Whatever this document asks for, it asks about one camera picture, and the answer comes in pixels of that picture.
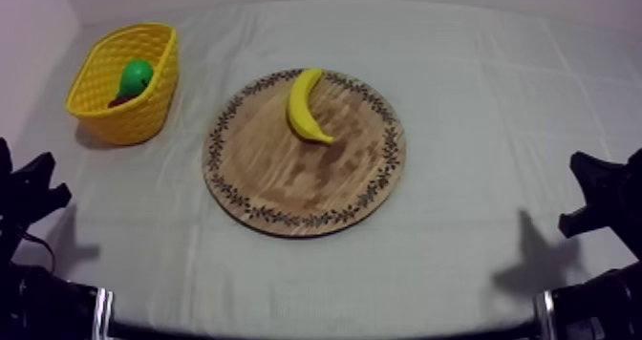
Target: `round wooden board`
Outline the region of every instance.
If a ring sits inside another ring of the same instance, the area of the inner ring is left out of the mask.
[[[360,222],[399,180],[406,138],[373,88],[324,70],[310,93],[312,115],[332,145],[300,139],[286,108],[302,70],[245,86],[217,114],[203,148],[205,182],[237,221],[282,237],[315,237]]]

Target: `yellow banana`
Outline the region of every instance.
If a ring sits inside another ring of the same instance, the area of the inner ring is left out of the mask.
[[[322,73],[321,69],[310,68],[296,77],[289,92],[288,119],[294,131],[302,138],[331,144],[334,138],[323,133],[308,106],[310,91]]]

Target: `table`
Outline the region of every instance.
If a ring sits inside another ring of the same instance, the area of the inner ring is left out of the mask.
[[[142,21],[176,27],[181,78],[160,134],[112,148],[77,128],[63,102],[91,45]],[[564,240],[557,217],[583,205],[573,152],[625,161],[641,145],[641,45],[561,21],[401,1],[228,5],[98,24],[52,73],[15,163],[53,152],[53,181],[70,185],[74,205],[33,231],[54,244],[59,276],[117,294],[119,319],[297,338],[512,323],[531,315],[537,292],[633,261],[608,230]],[[375,87],[408,153],[398,188],[367,221],[287,241],[228,218],[205,188],[201,153],[228,97],[300,67]]]

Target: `plastic basket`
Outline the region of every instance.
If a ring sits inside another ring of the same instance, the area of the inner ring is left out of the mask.
[[[124,67],[133,59],[149,62],[154,75],[136,98],[114,108]],[[176,31],[163,24],[132,25],[112,32],[92,48],[75,78],[65,107],[94,136],[125,145],[157,134],[167,117],[179,76]]]

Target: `decorative border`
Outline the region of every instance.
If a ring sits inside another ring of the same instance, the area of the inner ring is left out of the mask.
[[[302,224],[305,227],[319,227],[328,223],[347,223],[354,219],[359,210],[374,202],[379,192],[390,184],[392,172],[400,165],[399,147],[396,143],[396,136],[398,136],[399,131],[396,127],[395,113],[388,108],[388,105],[381,97],[371,93],[369,87],[365,84],[348,79],[342,74],[326,73],[324,76],[329,82],[341,86],[347,91],[361,94],[362,100],[369,103],[371,109],[379,114],[381,119],[388,125],[383,132],[383,158],[385,159],[385,165],[377,169],[376,177],[368,182],[366,190],[356,197],[356,201],[353,204],[342,210],[331,209],[321,215],[310,214],[305,218],[293,216],[274,208],[252,205],[248,197],[241,194],[236,187],[232,186],[218,173],[221,166],[221,155],[225,147],[223,135],[228,129],[229,122],[236,117],[237,111],[243,105],[246,97],[256,95],[274,86],[280,80],[294,79],[301,72],[303,72],[302,69],[295,69],[263,77],[246,86],[229,101],[227,107],[219,115],[214,130],[209,134],[210,145],[207,148],[209,157],[206,166],[210,172],[214,173],[209,181],[211,187],[218,190],[230,205],[242,207],[250,219],[258,218],[267,223],[283,223],[286,226],[299,226]]]

